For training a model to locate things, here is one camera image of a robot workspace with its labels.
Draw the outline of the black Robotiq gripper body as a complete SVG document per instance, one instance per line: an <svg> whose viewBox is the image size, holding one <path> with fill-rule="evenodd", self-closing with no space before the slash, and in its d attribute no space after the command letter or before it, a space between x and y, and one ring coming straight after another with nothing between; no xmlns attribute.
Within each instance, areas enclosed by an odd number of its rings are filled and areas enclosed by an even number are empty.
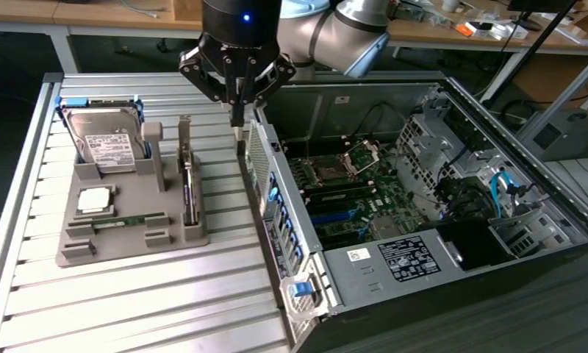
<svg viewBox="0 0 588 353"><path fill-rule="evenodd" d="M250 60L257 72L276 61L278 14L278 1L202 1L198 52L217 73L228 60L234 74Z"/></svg>

